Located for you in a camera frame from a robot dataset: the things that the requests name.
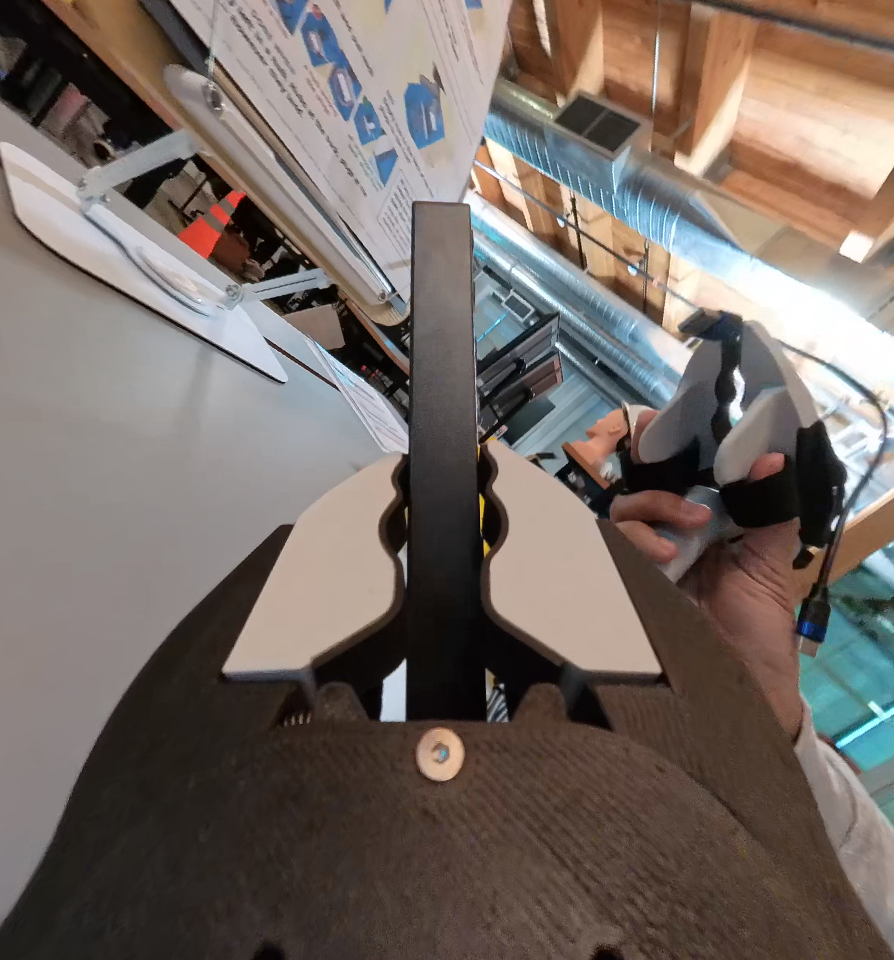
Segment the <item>orange safety cone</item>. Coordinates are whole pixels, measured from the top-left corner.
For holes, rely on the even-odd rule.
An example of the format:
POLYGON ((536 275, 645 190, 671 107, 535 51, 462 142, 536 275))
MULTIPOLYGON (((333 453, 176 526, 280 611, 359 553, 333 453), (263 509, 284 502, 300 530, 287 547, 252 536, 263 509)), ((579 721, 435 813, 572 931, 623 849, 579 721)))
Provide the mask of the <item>orange safety cone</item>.
POLYGON ((238 205, 246 197, 247 193, 244 191, 230 191, 220 201, 214 203, 208 211, 183 228, 177 234, 177 239, 201 258, 210 258, 238 205))

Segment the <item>mannequin head white hard hat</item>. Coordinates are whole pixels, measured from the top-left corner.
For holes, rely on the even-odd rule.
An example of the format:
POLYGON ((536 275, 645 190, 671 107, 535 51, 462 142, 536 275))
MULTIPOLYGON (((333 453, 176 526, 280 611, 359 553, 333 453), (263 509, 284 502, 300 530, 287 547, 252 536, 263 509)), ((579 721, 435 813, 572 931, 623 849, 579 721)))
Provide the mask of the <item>mannequin head white hard hat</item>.
POLYGON ((569 468, 586 489, 598 494, 618 479, 617 457, 630 447, 637 422, 645 413, 653 415, 657 411, 640 404, 621 403, 587 428, 584 438, 562 444, 569 468))

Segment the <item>metal air duct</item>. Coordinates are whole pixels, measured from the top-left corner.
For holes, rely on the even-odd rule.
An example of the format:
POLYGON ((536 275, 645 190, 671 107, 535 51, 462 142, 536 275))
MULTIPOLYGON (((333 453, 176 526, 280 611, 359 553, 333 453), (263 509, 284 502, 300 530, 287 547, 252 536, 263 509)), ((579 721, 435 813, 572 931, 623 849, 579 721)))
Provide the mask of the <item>metal air duct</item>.
POLYGON ((594 119, 627 119, 634 132, 610 151, 559 123, 560 109, 529 90, 497 80, 484 134, 559 186, 591 202, 634 233, 723 282, 758 306, 783 311, 800 287, 762 256, 767 221, 719 189, 643 146, 646 122, 597 98, 594 119))

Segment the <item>grey desk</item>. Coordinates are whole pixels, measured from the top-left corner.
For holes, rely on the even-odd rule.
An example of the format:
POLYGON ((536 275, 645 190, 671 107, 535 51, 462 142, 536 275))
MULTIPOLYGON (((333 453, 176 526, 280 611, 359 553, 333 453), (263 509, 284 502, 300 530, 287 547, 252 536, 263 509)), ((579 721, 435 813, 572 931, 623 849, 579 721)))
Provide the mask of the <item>grey desk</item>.
MULTIPOLYGON (((0 141, 78 172, 1 102, 0 141)), ((297 330, 249 314, 285 385, 55 256, 0 166, 0 924, 159 644, 383 455, 297 330)))

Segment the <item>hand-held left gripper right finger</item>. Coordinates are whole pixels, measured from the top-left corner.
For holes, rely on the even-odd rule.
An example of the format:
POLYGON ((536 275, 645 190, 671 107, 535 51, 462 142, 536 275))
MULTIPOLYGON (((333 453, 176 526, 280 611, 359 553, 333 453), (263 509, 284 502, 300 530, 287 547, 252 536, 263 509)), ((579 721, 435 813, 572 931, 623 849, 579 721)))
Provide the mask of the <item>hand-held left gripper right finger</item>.
POLYGON ((585 681, 658 680, 661 664, 596 515, 501 442, 482 450, 488 617, 585 681))

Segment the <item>black monitor rack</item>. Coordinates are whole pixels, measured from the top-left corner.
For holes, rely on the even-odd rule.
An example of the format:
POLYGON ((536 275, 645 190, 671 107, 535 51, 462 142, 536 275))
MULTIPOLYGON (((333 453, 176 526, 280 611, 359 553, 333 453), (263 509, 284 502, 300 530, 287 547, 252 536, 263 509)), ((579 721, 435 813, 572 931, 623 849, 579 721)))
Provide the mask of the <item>black monitor rack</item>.
POLYGON ((520 411, 561 384, 560 325, 560 313, 542 315, 509 343, 477 361, 480 443, 503 435, 520 411))

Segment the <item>black USB hub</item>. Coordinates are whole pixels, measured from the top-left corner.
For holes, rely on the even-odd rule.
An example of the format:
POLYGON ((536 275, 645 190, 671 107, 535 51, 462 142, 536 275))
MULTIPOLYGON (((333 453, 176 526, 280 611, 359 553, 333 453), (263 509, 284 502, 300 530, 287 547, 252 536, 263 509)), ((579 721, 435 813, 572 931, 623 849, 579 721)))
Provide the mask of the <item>black USB hub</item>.
POLYGON ((461 202, 416 201, 410 255, 405 716, 486 718, 473 236, 461 202))

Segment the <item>instruction sheet on white stand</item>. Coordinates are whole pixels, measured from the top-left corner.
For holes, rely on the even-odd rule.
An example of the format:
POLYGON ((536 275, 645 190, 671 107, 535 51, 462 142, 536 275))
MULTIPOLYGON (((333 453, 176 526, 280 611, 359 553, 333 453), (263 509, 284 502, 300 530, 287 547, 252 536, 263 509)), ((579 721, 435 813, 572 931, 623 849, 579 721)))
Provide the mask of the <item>instruction sheet on white stand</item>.
POLYGON ((202 77, 174 42, 180 18, 167 2, 45 2, 117 78, 333 281, 378 343, 406 366, 405 306, 354 231, 219 66, 202 77))

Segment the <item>black braided cable blue plugs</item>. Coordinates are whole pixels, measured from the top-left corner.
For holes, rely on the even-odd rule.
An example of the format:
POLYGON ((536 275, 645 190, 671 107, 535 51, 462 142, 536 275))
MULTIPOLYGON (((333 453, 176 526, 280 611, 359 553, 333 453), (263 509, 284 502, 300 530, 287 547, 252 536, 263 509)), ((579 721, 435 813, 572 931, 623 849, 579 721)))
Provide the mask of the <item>black braided cable blue plugs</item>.
MULTIPOLYGON (((713 315, 705 311, 698 311, 681 326, 682 330, 689 332, 691 335, 705 342, 720 345, 720 372, 715 383, 717 411, 712 420, 712 431, 717 442, 717 448, 719 448, 720 442, 727 437, 731 427, 739 421, 742 414, 740 406, 744 387, 739 369, 741 363, 742 338, 745 325, 748 323, 749 322, 742 321, 741 318, 736 315, 730 315, 724 312, 713 315)), ((861 495, 864 494, 871 485, 875 474, 877 474, 882 465, 890 438, 890 426, 884 406, 871 389, 867 388, 834 363, 822 359, 800 347, 792 346, 787 342, 778 341, 777 339, 775 340, 779 343, 789 361, 791 361, 789 355, 793 354, 800 358, 806 358, 833 374, 848 388, 859 394, 861 398, 873 408, 880 420, 880 438, 876 451, 872 455, 868 465, 863 469, 853 488, 847 490, 847 469, 834 449, 822 416, 817 413, 817 423, 825 427, 834 454, 845 471, 845 485, 842 511, 830 544, 826 548, 812 547, 804 550, 798 557, 795 565, 796 570, 805 570, 814 558, 817 556, 820 558, 819 568, 813 576, 813 582, 810 585, 806 598, 800 604, 796 622, 796 633, 799 637, 801 650, 809 655, 813 655, 825 643, 831 611, 829 586, 832 581, 834 562, 838 557, 842 540, 847 531, 848 520, 855 512, 861 495)))

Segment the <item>white paper sheet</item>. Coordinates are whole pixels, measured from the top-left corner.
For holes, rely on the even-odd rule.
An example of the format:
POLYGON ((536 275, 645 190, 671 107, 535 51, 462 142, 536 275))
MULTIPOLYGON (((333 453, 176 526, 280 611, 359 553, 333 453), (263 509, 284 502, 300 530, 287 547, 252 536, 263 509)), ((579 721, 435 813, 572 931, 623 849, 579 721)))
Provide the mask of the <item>white paper sheet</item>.
POLYGON ((407 454, 407 426, 381 392, 334 358, 317 341, 306 335, 304 339, 380 450, 385 454, 407 454))

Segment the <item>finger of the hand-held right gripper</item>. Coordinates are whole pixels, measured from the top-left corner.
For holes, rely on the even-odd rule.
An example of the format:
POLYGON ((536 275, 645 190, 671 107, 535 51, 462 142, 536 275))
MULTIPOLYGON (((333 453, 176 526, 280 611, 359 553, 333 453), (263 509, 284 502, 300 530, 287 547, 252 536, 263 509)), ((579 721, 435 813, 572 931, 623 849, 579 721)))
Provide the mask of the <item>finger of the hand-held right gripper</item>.
POLYGON ((751 321, 741 338, 741 416, 719 443, 714 479, 724 487, 746 480, 768 453, 797 458, 801 433, 814 426, 813 397, 779 342, 763 324, 751 321))
POLYGON ((720 371, 721 346, 701 344, 685 367, 673 397, 641 433, 637 442, 641 463, 670 460, 697 441, 698 463, 714 464, 718 444, 712 421, 718 409, 715 383, 720 371))

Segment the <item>person's right forearm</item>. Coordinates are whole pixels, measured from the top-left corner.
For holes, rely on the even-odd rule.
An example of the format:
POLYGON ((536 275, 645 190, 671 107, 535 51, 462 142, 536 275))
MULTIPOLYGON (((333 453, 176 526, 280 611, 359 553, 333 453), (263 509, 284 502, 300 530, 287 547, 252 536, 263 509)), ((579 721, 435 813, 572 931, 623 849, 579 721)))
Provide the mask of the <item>person's right forearm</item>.
POLYGON ((894 952, 894 826, 837 751, 816 734, 806 702, 794 752, 837 859, 894 952))

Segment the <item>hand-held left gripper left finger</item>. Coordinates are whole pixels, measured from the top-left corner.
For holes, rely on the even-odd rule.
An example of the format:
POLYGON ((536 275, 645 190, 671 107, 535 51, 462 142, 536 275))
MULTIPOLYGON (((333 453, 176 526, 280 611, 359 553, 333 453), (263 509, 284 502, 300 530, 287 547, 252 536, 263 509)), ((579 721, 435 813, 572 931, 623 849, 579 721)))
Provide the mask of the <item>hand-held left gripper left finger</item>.
POLYGON ((222 666, 226 680, 312 682, 391 622, 405 579, 383 523, 403 504, 405 463, 386 455, 304 510, 222 666))

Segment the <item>person's right hand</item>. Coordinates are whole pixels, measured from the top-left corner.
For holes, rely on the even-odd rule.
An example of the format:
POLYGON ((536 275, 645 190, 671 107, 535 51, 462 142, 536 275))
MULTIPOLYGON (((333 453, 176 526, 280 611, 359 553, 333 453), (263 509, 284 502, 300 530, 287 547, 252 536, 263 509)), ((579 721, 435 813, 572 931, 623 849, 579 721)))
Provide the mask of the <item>person's right hand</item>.
MULTIPOLYGON (((693 533, 710 522, 710 510, 664 490, 618 496, 610 521, 645 556, 667 565, 677 546, 656 525, 693 533)), ((790 741, 803 723, 800 661, 795 641, 797 605, 793 562, 800 521, 743 529, 735 543, 716 543, 681 579, 681 589, 713 624, 763 695, 790 741)))

